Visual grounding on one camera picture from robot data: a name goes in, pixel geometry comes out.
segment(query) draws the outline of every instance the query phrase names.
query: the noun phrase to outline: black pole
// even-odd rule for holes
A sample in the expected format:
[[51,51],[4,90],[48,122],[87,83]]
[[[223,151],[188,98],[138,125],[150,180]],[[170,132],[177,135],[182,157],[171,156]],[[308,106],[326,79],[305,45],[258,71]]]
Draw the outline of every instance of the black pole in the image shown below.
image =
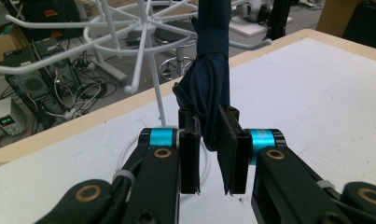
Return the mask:
[[269,17],[269,30],[266,38],[271,40],[285,36],[286,20],[292,0],[274,0],[272,14]]

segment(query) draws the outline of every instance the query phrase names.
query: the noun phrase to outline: floor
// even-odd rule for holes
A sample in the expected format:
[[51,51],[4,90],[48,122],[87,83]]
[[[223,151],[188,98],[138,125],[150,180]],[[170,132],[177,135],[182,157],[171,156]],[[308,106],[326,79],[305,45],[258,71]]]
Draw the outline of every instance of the floor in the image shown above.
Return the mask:
[[[292,34],[294,32],[297,32],[301,29],[315,29],[316,24],[319,20],[319,17],[321,15],[320,7],[325,4],[325,0],[322,0],[319,2],[319,7],[313,8],[307,8],[304,6],[293,6],[290,9],[289,17],[292,18],[292,22],[290,22],[286,27],[286,34]],[[246,37],[244,35],[237,34],[235,32],[230,31],[230,40],[241,42],[245,44],[256,44],[259,43],[263,37],[265,36],[265,33],[254,35],[251,37]],[[120,40],[120,45],[125,46],[126,42],[125,39]],[[243,52],[242,49],[234,49],[230,48],[230,57],[237,55],[239,53]],[[188,47],[184,49],[185,56],[195,58],[195,47]],[[174,57],[174,52],[164,52],[156,56],[156,63],[161,64],[166,59]],[[116,57],[110,57],[105,56],[105,58],[109,58],[107,62],[114,65],[118,70],[126,74],[128,77],[132,77],[133,71],[134,71],[134,65],[135,65],[135,58],[134,57],[123,57],[122,59],[118,59]],[[120,100],[123,100],[129,96],[131,96],[129,93],[126,93],[123,88],[119,85],[118,81],[115,80],[113,77],[109,76],[106,72],[104,72],[101,69],[95,69],[93,72],[93,75],[97,77],[104,77],[109,84],[107,84],[107,95],[104,98],[98,99],[94,105],[91,106],[90,111],[97,110],[99,108],[102,108],[107,105],[111,105],[115,102],[118,102]],[[144,58],[143,67],[142,67],[142,75],[140,79],[140,85],[138,92],[145,91],[150,88],[153,88],[152,78],[150,75],[150,69],[148,65],[147,58]],[[160,83],[165,82],[166,80],[160,79]],[[1,93],[7,88],[8,84],[5,82],[2,75],[0,75],[0,95]],[[30,116],[30,112],[25,108],[25,111],[27,112],[27,120],[30,120],[32,115]],[[3,137],[0,139],[0,147],[6,146],[10,143],[13,143],[15,141],[18,141],[22,138],[25,138],[29,136],[31,133],[22,134],[20,136],[15,137]]]

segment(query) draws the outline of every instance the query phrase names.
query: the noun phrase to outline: green display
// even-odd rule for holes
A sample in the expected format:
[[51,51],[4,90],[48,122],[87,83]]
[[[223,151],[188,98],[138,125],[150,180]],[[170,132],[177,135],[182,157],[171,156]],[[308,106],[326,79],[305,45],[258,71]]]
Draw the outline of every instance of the green display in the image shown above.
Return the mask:
[[7,125],[10,125],[13,123],[15,123],[15,121],[10,115],[0,119],[0,125],[2,125],[2,127],[6,127]]

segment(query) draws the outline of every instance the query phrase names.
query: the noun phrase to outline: dark blue cloth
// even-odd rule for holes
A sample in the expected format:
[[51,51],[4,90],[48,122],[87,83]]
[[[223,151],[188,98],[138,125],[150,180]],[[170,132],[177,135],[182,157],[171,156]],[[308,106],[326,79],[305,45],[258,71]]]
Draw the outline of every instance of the dark blue cloth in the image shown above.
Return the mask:
[[219,106],[230,105],[229,22],[230,0],[200,0],[196,60],[174,94],[180,107],[192,109],[200,120],[203,141],[217,151]]

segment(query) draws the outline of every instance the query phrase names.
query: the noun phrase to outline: white wire rack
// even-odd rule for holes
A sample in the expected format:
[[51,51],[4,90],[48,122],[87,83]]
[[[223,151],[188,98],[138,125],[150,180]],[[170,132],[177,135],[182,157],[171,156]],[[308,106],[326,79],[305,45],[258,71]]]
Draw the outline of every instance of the white wire rack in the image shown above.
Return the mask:
[[[169,49],[176,49],[178,46],[187,44],[187,42],[196,39],[197,34],[191,31],[180,29],[171,25],[165,24],[167,21],[185,20],[190,17],[197,16],[197,7],[189,3],[190,0],[182,0],[180,2],[169,1],[152,1],[147,0],[137,0],[137,3],[130,4],[124,7],[110,7],[106,0],[95,0],[94,3],[98,9],[99,15],[91,21],[88,22],[25,22],[9,15],[6,15],[7,20],[12,21],[19,26],[31,28],[31,29],[51,29],[51,28],[84,28],[83,36],[86,43],[77,46],[76,48],[69,49],[63,53],[53,55],[45,60],[41,60],[35,63],[30,63],[25,66],[20,67],[6,67],[0,65],[0,74],[12,74],[12,75],[23,75],[39,68],[48,66],[50,64],[56,63],[62,59],[76,55],[84,50],[92,49],[95,55],[95,62],[98,65],[103,65],[104,67],[110,67],[104,61],[103,54],[117,55],[119,58],[123,56],[135,56],[137,57],[134,73],[132,76],[132,83],[126,85],[124,90],[130,94],[134,94],[138,91],[141,69],[143,64],[144,56],[148,57],[149,68],[151,71],[152,81],[154,90],[156,93],[156,98],[158,102],[161,126],[165,127],[165,115],[161,100],[160,93],[160,83],[158,80],[157,66],[155,62],[155,54]],[[237,6],[246,0],[233,2],[234,6]],[[153,7],[166,7],[165,9],[154,12]],[[183,13],[179,15],[169,16],[173,11],[184,7],[191,9],[191,13]],[[138,11],[138,15],[134,15],[129,11]],[[118,16],[123,18],[123,20],[115,19]],[[107,31],[106,35],[101,37],[93,36],[95,33],[93,30],[95,28],[105,28]],[[157,28],[166,29],[186,37],[176,41],[174,43],[169,43],[161,46],[153,46],[150,35]],[[141,38],[138,49],[123,49],[118,38],[120,36],[126,35],[131,31],[140,31]],[[112,47],[105,47],[105,43],[112,43]],[[270,45],[270,40],[265,40],[257,45],[245,45],[236,42],[230,42],[231,47],[239,49],[259,49],[264,46]],[[110,75],[115,76],[121,84],[125,85],[127,83],[127,77],[121,74],[117,69],[114,69]]]

